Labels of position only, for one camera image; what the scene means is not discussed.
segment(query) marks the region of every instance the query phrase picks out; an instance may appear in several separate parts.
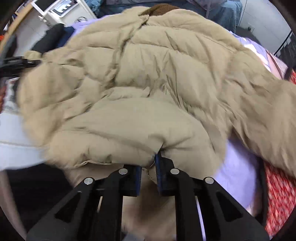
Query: wall outlet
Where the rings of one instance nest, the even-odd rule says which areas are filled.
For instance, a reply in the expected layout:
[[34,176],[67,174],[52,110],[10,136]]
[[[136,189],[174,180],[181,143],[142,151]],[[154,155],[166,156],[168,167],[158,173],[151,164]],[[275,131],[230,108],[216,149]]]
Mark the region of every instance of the wall outlet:
[[253,25],[248,23],[247,30],[249,30],[249,29],[251,29],[250,32],[253,33],[255,27],[253,27]]

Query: white machine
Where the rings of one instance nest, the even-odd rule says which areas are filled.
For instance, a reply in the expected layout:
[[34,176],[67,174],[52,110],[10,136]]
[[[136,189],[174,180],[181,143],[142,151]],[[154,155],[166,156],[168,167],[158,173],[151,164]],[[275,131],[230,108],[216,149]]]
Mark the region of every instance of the white machine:
[[31,4],[48,25],[70,26],[77,21],[97,18],[84,0],[33,0]]

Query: silver screw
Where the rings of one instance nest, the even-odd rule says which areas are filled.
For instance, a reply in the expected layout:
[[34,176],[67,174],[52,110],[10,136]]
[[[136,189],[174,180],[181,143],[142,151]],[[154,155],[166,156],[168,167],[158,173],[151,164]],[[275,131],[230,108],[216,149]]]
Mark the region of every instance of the silver screw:
[[179,169],[177,169],[177,168],[171,169],[170,172],[171,172],[171,174],[174,174],[174,175],[177,175],[180,173]]
[[88,178],[84,179],[84,183],[85,183],[86,185],[92,184],[92,183],[93,183],[93,179],[90,178],[90,177],[88,177]]
[[211,178],[211,177],[207,177],[207,178],[205,179],[205,182],[206,182],[207,184],[213,184],[213,183],[214,183],[214,179]]
[[128,170],[126,169],[126,168],[121,168],[121,169],[119,169],[119,174],[121,174],[121,175],[125,175],[125,174],[127,174],[128,173]]

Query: beige puffer jacket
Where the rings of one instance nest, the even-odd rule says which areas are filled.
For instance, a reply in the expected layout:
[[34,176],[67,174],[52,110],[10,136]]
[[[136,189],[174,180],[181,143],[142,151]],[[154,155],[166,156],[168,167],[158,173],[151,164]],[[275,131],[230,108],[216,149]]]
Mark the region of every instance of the beige puffer jacket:
[[[216,172],[235,132],[295,176],[296,86],[200,15],[177,9],[139,16],[146,9],[97,21],[23,78],[25,127],[48,163],[76,168],[68,171],[73,182],[105,177],[120,164],[141,165],[155,181],[153,157],[162,150],[177,168],[204,178]],[[123,225],[172,240],[173,201],[149,202],[148,193],[157,193],[149,178],[142,178],[140,198],[126,199]]]

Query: tiled wall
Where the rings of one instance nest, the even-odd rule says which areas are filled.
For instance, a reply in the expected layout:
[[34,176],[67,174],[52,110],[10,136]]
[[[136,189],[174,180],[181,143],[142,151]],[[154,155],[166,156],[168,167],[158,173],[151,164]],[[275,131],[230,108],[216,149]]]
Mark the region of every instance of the tiled wall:
[[27,50],[40,40],[48,27],[38,19],[38,12],[33,9],[16,31],[17,49],[14,56],[23,56]]
[[274,53],[291,31],[289,25],[268,0],[240,0],[243,4],[240,27],[254,27],[253,35]]

